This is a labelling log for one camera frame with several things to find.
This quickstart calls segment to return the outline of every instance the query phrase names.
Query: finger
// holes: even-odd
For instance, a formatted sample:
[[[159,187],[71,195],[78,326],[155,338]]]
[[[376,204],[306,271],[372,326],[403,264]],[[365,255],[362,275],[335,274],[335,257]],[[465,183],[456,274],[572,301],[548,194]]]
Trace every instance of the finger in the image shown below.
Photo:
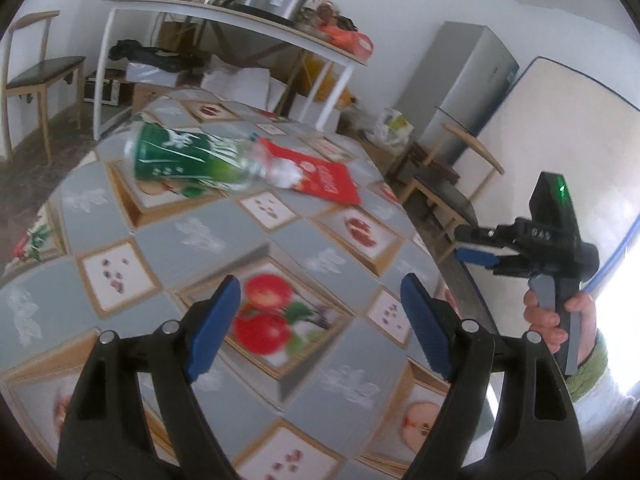
[[[564,309],[567,312],[586,312],[590,313],[595,311],[596,305],[593,298],[586,292],[578,292],[570,300],[567,300],[564,304]]]
[[[558,326],[560,323],[560,316],[550,310],[545,310],[540,306],[528,306],[524,310],[524,319],[532,325],[542,327]]]
[[[569,339],[568,333],[561,328],[531,325],[529,329],[538,332],[547,345],[561,345]]]
[[[538,306],[538,295],[536,291],[530,288],[524,295],[522,300],[525,306]]]

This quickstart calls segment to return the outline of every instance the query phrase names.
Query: wooden chair backrest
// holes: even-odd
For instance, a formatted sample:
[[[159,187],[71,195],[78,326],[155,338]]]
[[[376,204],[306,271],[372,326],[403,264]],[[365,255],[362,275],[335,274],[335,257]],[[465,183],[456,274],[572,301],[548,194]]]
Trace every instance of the wooden chair backrest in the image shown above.
[[[12,23],[7,28],[7,40],[6,40],[6,50],[4,52],[4,63],[2,64],[2,72],[0,73],[0,85],[2,86],[2,90],[6,88],[7,83],[7,74],[9,72],[9,56],[11,55],[11,46],[14,42],[14,32],[16,30],[22,30],[23,28],[30,27],[35,23],[42,22],[43,20],[47,20],[47,23],[44,27],[44,35],[42,37],[42,44],[40,45],[40,62],[45,60],[47,55],[47,44],[49,43],[49,33],[51,30],[51,22],[53,18],[56,18],[60,15],[59,10],[48,10],[47,12],[34,12],[33,14],[27,14],[26,16],[21,17],[16,22]]]
[[[448,132],[454,134],[457,138],[462,140],[468,147],[474,150],[478,155],[480,155],[484,160],[486,160],[489,164],[491,164],[495,171],[504,175],[504,168],[495,160],[494,156],[489,152],[488,149],[485,148],[484,144],[476,139],[473,135],[466,132],[459,126],[455,124],[443,124],[442,127]]]
[[[474,150],[478,155],[480,155],[484,160],[486,160],[489,164],[492,165],[491,170],[487,173],[486,177],[482,180],[482,182],[476,187],[476,189],[467,197],[469,202],[473,203],[482,193],[484,188],[489,184],[491,179],[494,177],[496,173],[500,173],[504,175],[504,168],[495,160],[495,157],[489,152],[488,149],[485,148],[484,144],[476,139],[471,133],[463,130],[459,126],[455,124],[442,123],[442,127],[449,133],[454,134],[457,138],[462,140],[468,147]],[[428,166],[431,164],[431,161],[435,158],[438,151],[444,146],[444,143],[447,141],[447,135],[443,135],[439,142],[433,147],[430,151],[429,156],[424,159],[422,164],[424,166]]]

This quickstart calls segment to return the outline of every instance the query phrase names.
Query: plastic bottle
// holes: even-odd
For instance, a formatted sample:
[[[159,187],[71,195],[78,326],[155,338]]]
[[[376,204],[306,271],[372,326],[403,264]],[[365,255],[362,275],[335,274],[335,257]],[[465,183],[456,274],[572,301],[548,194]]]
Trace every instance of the plastic bottle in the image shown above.
[[[182,180],[196,187],[245,190],[257,180],[289,188],[303,177],[291,160],[260,142],[191,133],[139,123],[125,148],[136,180]]]

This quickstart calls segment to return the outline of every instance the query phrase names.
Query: floor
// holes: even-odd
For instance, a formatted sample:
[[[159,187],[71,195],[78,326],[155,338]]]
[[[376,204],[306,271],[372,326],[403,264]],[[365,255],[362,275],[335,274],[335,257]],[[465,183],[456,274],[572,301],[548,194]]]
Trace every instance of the floor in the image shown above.
[[[116,112],[116,108],[104,106],[103,121],[109,120]],[[95,146],[91,118],[92,104],[85,103],[81,131],[76,128],[73,113],[51,121],[52,166],[47,165],[42,136],[38,134],[20,144],[11,164],[0,164],[0,269],[9,261],[13,246],[33,223],[40,206]],[[431,247],[439,227],[433,217],[424,220],[426,204],[420,193],[414,193],[406,210],[427,247]],[[441,240],[440,243],[442,250],[448,241]],[[496,332],[494,320],[466,268],[453,256],[439,267],[462,314],[475,318],[488,330]]]
[[[103,106],[103,121],[111,119],[119,110]],[[50,121],[51,166],[47,164],[39,133],[20,143],[11,164],[0,163],[0,269],[11,259],[14,245],[31,226],[40,206],[95,146],[92,117],[93,104],[84,103],[81,131],[78,131],[74,110]]]

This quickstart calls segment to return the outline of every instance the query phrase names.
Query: refrigerator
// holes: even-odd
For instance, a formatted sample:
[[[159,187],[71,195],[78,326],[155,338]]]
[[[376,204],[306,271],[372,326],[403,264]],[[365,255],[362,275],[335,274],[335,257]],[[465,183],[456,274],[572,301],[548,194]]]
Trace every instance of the refrigerator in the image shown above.
[[[414,126],[411,142],[428,150],[448,136],[437,158],[453,165],[466,144],[448,134],[442,123],[478,136],[519,68],[489,27],[445,22],[395,105]]]

